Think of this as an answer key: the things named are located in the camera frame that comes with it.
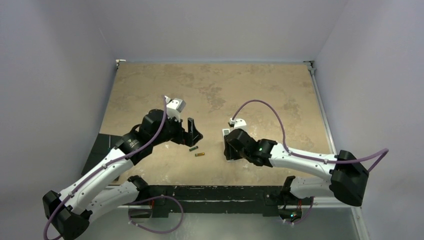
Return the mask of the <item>gold green AAA battery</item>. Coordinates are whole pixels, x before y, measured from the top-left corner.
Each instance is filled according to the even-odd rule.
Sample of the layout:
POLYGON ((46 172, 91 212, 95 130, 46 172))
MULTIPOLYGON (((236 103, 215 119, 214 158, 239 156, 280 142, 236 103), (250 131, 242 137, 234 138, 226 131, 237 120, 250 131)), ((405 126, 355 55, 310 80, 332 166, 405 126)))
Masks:
POLYGON ((201 157, 201 156, 204 156, 205 155, 205 152, 199 152, 199 153, 195 153, 195 157, 201 157))

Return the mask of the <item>white remote control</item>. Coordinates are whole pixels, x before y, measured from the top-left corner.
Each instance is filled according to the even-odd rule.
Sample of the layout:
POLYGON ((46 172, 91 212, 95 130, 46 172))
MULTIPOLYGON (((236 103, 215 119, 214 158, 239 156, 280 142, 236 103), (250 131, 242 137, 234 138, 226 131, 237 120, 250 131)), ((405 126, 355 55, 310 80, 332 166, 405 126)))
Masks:
POLYGON ((222 129, 222 137, 223 137, 223 144, 224 144, 224 151, 223 154, 225 156, 225 159, 227 162, 234 162, 241 159, 241 156, 239 153, 227 142, 227 136, 230 133, 229 128, 223 128, 222 129))

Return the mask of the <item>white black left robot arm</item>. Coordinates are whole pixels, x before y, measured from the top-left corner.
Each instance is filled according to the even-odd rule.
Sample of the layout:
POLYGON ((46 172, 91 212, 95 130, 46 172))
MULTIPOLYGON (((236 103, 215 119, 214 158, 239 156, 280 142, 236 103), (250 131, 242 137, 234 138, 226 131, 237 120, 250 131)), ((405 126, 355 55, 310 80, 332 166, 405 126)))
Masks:
POLYGON ((106 187, 152 154, 155 146, 173 142, 193 147, 203 137, 193 118, 187 119, 187 128, 184 128, 179 116, 172 115, 169 109, 151 110, 79 180, 60 192, 51 190, 43 196, 47 218, 43 237, 48 239, 47 231, 53 226, 59 233, 57 239, 75 240, 99 217, 122 205, 153 204, 161 199, 169 199, 181 209, 178 200, 152 191, 139 175, 131 176, 113 189, 107 190, 106 187))

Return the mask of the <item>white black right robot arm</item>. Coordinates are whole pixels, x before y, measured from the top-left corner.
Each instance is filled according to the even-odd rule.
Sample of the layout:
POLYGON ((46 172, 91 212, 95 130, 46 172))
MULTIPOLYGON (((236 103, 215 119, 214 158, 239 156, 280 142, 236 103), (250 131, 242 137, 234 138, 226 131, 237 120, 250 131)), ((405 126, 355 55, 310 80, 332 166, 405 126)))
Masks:
POLYGON ((224 128, 222 136, 227 161, 245 159, 258 167, 287 168, 311 175, 286 178, 279 196, 288 204, 310 197, 334 197, 354 207, 363 203, 369 171, 349 151, 336 155, 301 151, 306 156, 302 158, 285 150, 282 143, 255 140, 241 128, 224 128))

